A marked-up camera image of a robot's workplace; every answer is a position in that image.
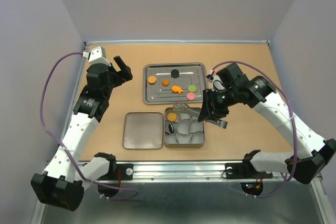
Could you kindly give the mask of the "pink round cookie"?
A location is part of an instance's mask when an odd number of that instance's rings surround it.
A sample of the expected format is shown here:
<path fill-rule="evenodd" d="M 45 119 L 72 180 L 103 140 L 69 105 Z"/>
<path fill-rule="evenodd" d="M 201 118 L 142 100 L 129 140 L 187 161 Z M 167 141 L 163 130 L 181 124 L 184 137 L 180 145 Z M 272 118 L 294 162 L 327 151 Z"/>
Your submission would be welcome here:
<path fill-rule="evenodd" d="M 189 93 L 186 95 L 186 97 L 187 97 L 188 100 L 192 101 L 192 100 L 194 100 L 194 99 L 196 98 L 196 95 L 195 95 L 195 93 L 193 93 L 193 92 L 189 92 Z"/>

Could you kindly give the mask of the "metal tongs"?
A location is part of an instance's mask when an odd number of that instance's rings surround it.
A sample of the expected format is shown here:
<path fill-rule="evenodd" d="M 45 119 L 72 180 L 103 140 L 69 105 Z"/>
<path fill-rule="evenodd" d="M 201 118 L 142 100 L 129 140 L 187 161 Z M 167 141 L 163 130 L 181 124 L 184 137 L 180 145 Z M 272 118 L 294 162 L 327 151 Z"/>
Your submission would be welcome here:
<path fill-rule="evenodd" d="M 175 102 L 173 104 L 173 110 L 179 113 L 186 113 L 189 114 L 191 116 L 196 117 L 197 119 L 200 119 L 200 122 L 208 122 L 214 125 L 217 125 L 218 127 L 222 128 L 222 129 L 226 129 L 228 122 L 215 118 L 212 115 L 207 115 L 205 113 L 201 112 L 201 108 L 192 108 L 189 105 L 187 105 L 186 103 L 180 103 L 180 102 Z"/>

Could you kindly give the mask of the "orange fish cookie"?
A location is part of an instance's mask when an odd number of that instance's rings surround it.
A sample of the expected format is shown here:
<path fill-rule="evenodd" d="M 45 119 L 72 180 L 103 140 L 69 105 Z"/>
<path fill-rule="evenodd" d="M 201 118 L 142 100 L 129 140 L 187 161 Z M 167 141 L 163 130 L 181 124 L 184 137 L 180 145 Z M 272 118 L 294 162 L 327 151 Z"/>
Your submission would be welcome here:
<path fill-rule="evenodd" d="M 171 90 L 173 93 L 177 93 L 177 94 L 183 93 L 183 89 L 180 86 L 172 86 Z"/>

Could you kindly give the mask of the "black sandwich cookie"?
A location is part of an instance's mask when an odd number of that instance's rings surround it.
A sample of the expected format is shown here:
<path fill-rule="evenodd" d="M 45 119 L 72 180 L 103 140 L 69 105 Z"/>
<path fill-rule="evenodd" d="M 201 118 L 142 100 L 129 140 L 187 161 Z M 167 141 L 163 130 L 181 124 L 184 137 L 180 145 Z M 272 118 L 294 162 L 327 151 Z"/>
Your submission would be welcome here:
<path fill-rule="evenodd" d="M 172 123 L 170 123 L 170 124 L 167 125 L 167 130 L 166 130 L 166 132 L 167 132 L 168 134 L 174 134 L 175 129 L 174 129 L 174 125 L 173 125 Z"/>

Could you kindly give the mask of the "orange waffle cookie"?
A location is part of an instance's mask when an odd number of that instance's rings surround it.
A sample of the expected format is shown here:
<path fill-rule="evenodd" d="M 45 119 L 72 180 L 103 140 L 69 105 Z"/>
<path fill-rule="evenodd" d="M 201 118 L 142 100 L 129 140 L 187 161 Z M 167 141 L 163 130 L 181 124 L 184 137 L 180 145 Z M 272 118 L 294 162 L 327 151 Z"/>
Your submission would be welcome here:
<path fill-rule="evenodd" d="M 171 122 L 175 122 L 177 119 L 177 115 L 174 112 L 170 112 L 167 114 L 166 118 Z"/>

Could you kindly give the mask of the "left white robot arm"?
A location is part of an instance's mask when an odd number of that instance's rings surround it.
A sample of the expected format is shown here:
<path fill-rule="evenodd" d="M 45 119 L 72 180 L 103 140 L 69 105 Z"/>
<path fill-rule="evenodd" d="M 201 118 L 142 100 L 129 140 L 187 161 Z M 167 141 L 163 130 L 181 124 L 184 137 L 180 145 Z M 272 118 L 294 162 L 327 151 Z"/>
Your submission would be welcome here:
<path fill-rule="evenodd" d="M 89 138 L 109 106 L 112 90 L 133 78 L 130 67 L 120 56 L 114 57 L 114 61 L 119 70 L 106 58 L 94 60 L 93 54 L 89 55 L 87 84 L 74 107 L 65 136 L 58 141 L 58 149 L 44 171 L 34 174 L 30 182 L 41 203 L 75 211 L 85 190 L 99 184 L 98 178 L 116 176 L 121 182 L 121 172 L 112 154 L 98 152 L 83 168 L 78 166 Z"/>

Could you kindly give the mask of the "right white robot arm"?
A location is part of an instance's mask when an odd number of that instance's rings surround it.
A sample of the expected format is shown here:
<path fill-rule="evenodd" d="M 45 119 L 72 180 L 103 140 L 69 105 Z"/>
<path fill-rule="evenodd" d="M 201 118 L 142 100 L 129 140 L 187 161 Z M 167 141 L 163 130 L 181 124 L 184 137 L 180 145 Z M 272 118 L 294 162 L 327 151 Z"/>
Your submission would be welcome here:
<path fill-rule="evenodd" d="M 267 153 L 254 150 L 246 154 L 241 170 L 253 177 L 259 172 L 289 175 L 309 184 L 335 155 L 335 139 L 325 139 L 298 117 L 283 91 L 262 71 L 249 79 L 241 61 L 226 61 L 223 68 L 213 68 L 207 79 L 212 86 L 203 90 L 203 103 L 198 120 L 219 120 L 229 114 L 229 107 L 249 106 L 263 116 L 291 145 L 291 153 Z"/>

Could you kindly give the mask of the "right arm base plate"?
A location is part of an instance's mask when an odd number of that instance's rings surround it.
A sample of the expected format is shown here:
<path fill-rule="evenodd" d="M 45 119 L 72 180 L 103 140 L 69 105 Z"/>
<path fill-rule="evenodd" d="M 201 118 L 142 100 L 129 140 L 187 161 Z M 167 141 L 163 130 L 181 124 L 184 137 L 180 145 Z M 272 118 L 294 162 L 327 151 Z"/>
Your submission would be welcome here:
<path fill-rule="evenodd" d="M 251 164 L 242 162 L 226 163 L 223 173 L 227 179 L 257 179 L 261 175 L 265 179 L 273 178 L 272 173 L 258 172 Z"/>

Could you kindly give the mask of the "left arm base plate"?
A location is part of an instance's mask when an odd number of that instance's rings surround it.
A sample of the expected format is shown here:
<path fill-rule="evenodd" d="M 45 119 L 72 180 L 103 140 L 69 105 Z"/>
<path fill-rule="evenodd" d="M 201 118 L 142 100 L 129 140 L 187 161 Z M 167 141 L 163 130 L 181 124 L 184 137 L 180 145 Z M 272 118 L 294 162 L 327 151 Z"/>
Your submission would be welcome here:
<path fill-rule="evenodd" d="M 133 179 L 134 165 L 132 163 L 117 163 L 115 172 L 109 177 L 110 180 L 130 181 Z"/>

